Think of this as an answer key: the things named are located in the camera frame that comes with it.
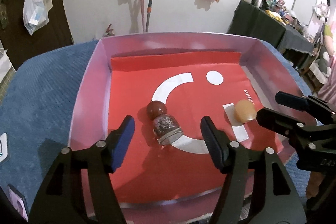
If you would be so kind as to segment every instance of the wooden door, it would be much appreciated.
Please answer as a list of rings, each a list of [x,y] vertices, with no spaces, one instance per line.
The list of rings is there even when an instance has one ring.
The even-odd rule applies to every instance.
[[[31,36],[23,24],[23,6],[25,0],[5,0],[8,25],[0,26],[0,40],[15,69],[36,55],[73,44],[63,0],[52,0],[49,11],[49,23]]]

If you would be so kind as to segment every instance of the red stone ball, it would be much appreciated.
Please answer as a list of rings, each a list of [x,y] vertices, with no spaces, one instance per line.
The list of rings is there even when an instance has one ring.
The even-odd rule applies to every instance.
[[[151,101],[147,105],[147,115],[149,119],[154,120],[161,114],[167,114],[167,107],[164,103],[160,101]]]

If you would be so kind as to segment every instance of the pink tray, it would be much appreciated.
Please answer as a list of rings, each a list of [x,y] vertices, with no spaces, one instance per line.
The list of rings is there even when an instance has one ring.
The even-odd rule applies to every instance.
[[[151,33],[100,40],[86,68],[78,91],[69,146],[73,150],[90,147],[105,139],[108,131],[108,108],[111,84],[111,57],[172,54],[194,51],[240,52],[240,65],[245,68],[253,88],[264,106],[296,117],[307,124],[315,124],[309,115],[278,105],[274,96],[278,91],[301,96],[302,93],[281,62],[259,40],[214,33]],[[286,161],[292,149],[285,145]],[[87,173],[83,171],[83,192],[88,215],[94,210],[90,198]],[[121,204],[125,218],[135,224],[183,223],[201,219],[213,211],[220,190],[202,195],[149,204]]]

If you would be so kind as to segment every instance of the translucent yellow object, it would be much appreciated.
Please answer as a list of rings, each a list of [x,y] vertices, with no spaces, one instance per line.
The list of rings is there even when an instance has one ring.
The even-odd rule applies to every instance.
[[[235,118],[241,123],[246,123],[254,120],[257,117],[257,112],[254,104],[249,100],[240,100],[235,104]]]

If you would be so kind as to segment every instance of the dark tablecloth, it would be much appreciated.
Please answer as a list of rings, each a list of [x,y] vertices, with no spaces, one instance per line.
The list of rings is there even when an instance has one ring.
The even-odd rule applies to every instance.
[[[264,40],[280,52],[287,49],[311,54],[314,49],[314,45],[291,26],[285,26],[243,0],[235,10],[228,33]]]
[[[283,35],[277,50],[283,52],[284,50],[295,50],[297,52],[312,54],[314,44],[306,40],[297,30],[287,25],[285,34]]]

